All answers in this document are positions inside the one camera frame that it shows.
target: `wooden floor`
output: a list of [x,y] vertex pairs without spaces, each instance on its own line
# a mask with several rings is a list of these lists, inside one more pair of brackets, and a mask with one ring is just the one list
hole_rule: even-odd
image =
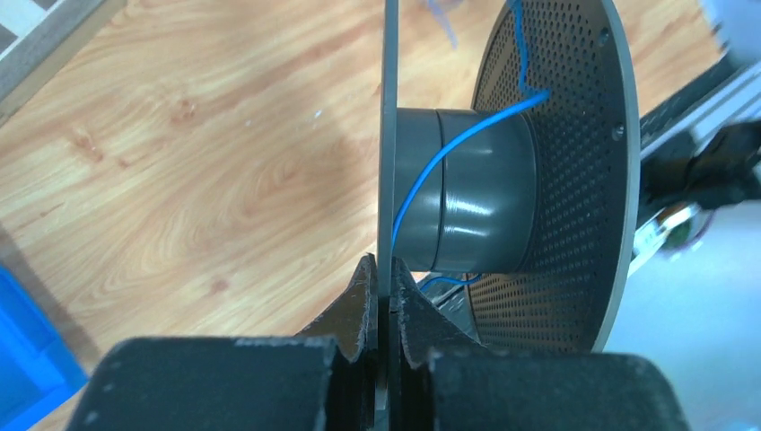
[[[466,108],[503,0],[403,1],[399,103]],[[617,0],[645,113],[718,58]],[[381,0],[132,0],[0,129],[0,260],[88,369],[148,334],[299,330],[374,249]],[[43,421],[59,429],[73,402]]]

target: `blue plastic bin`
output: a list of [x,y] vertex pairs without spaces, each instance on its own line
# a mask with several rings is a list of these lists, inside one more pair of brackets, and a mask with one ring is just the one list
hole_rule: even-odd
[[64,341],[0,268],[0,430],[26,430],[87,383]]

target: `perforated plate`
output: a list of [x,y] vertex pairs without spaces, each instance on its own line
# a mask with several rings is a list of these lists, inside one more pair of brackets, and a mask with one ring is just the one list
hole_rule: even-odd
[[[539,196],[518,273],[469,288],[486,344],[564,352],[602,349],[632,251],[639,188],[634,70],[609,0],[524,0],[527,84],[551,98],[530,112]],[[506,5],[486,45],[474,110],[525,99],[515,21]]]

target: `blue wire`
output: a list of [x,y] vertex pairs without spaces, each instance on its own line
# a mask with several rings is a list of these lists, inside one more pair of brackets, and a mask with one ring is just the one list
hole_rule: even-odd
[[[518,103],[517,105],[511,106],[510,108],[507,108],[506,110],[503,110],[502,112],[499,112],[493,115],[492,117],[481,121],[480,123],[476,124],[472,128],[469,128],[468,130],[463,132],[461,135],[455,137],[451,142],[449,142],[446,146],[444,146],[441,149],[441,151],[436,153],[433,159],[431,159],[431,161],[425,166],[423,171],[420,173],[420,176],[417,177],[417,180],[415,181],[415,184],[413,184],[412,189],[410,189],[409,193],[407,193],[407,197],[402,203],[402,206],[399,209],[399,212],[397,213],[396,218],[394,218],[393,235],[391,237],[392,250],[394,248],[394,245],[397,242],[397,235],[399,232],[399,227],[402,224],[402,219],[404,218],[404,215],[407,213],[407,210],[409,209],[409,206],[412,203],[412,199],[415,198],[415,195],[423,186],[425,179],[427,179],[428,176],[433,171],[433,168],[435,168],[435,166],[447,154],[449,154],[452,150],[454,150],[458,145],[462,144],[462,142],[467,140],[469,137],[475,135],[481,130],[488,128],[489,126],[492,126],[493,124],[499,121],[502,121],[503,119],[507,119],[513,115],[519,114],[523,112],[524,110],[529,110],[539,105],[542,101],[545,101],[546,99],[549,98],[549,91],[539,91],[531,87],[530,85],[526,84],[528,74],[529,74],[529,47],[526,44],[526,40],[523,35],[522,1],[508,0],[508,2],[509,2],[508,6],[512,10],[512,13],[515,17],[515,43],[518,46],[518,54],[520,56],[520,72],[518,74],[518,89],[525,96],[529,97],[529,99],[521,103]],[[450,25],[449,19],[447,18],[446,13],[441,9],[441,7],[438,4],[436,4],[435,0],[428,0],[427,3],[428,3],[428,7],[433,12],[433,15],[436,17],[436,19],[439,21],[441,26],[447,32],[447,36],[449,36],[452,46],[454,48],[457,48],[457,36],[455,35],[454,30],[451,28],[451,25]],[[456,278],[450,278],[450,277],[435,277],[425,282],[425,284],[423,284],[423,286],[420,287],[420,290],[425,291],[425,289],[427,289],[430,284],[434,282],[439,282],[439,281],[444,281],[444,282],[452,283],[455,285],[467,286],[480,280],[481,276],[482,275],[479,274],[478,276],[471,278],[470,280],[458,280]]]
[[420,291],[425,292],[425,290],[428,289],[428,286],[432,285],[433,283],[438,283],[440,281],[446,282],[446,283],[452,283],[453,285],[469,286],[469,285],[472,285],[473,283],[476,283],[478,280],[480,280],[481,276],[482,274],[478,274],[477,276],[471,278],[470,280],[458,280],[457,278],[450,278],[450,277],[434,277],[426,281],[422,286],[420,286]]
[[428,0],[426,3],[428,3],[428,9],[431,9],[433,17],[436,18],[436,21],[438,21],[439,24],[444,28],[444,31],[447,32],[447,37],[450,38],[452,48],[457,49],[457,35],[451,28],[450,20],[447,18],[447,14],[444,12],[442,7],[436,3],[436,0]]
[[537,93],[538,90],[526,84],[527,75],[529,74],[529,47],[526,45],[526,39],[523,37],[523,6],[521,0],[512,0],[510,8],[515,15],[515,43],[518,45],[518,55],[520,57],[520,73],[518,74],[518,89],[526,96]]
[[391,235],[391,249],[393,250],[394,246],[397,243],[397,235],[399,234],[399,227],[402,225],[402,220],[404,219],[404,216],[407,213],[407,210],[409,209],[410,204],[412,204],[412,199],[415,198],[415,195],[417,194],[417,192],[420,190],[421,187],[423,187],[423,183],[428,178],[428,176],[431,175],[431,172],[433,172],[433,169],[436,167],[436,165],[439,164],[439,162],[447,154],[451,153],[451,151],[457,148],[458,145],[462,144],[469,137],[475,135],[481,130],[488,128],[489,126],[492,126],[493,124],[496,124],[502,121],[503,119],[507,119],[509,117],[512,117],[513,115],[520,114],[524,110],[530,110],[531,108],[539,105],[541,102],[547,100],[547,98],[549,98],[549,92],[547,91],[540,92],[539,94],[525,101],[512,105],[506,110],[497,112],[493,116],[480,121],[475,126],[462,132],[460,135],[452,139],[451,142],[449,142],[441,150],[439,150],[439,152],[436,153],[433,159],[431,159],[431,161],[428,162],[428,164],[423,168],[423,171],[420,172],[420,175],[418,175],[417,180],[415,180],[415,183],[412,185],[412,189],[409,190],[409,192],[407,193],[407,197],[405,198],[404,202],[402,202],[402,205],[399,208],[399,212],[397,213],[397,216],[394,217],[394,228]]

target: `gray cylinder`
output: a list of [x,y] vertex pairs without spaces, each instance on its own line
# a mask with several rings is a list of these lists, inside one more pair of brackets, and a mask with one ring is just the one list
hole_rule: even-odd
[[[398,110],[395,214],[429,160],[488,117],[470,110]],[[537,204],[533,133],[516,116],[474,135],[415,195],[394,255],[414,271],[509,273],[523,260]]]

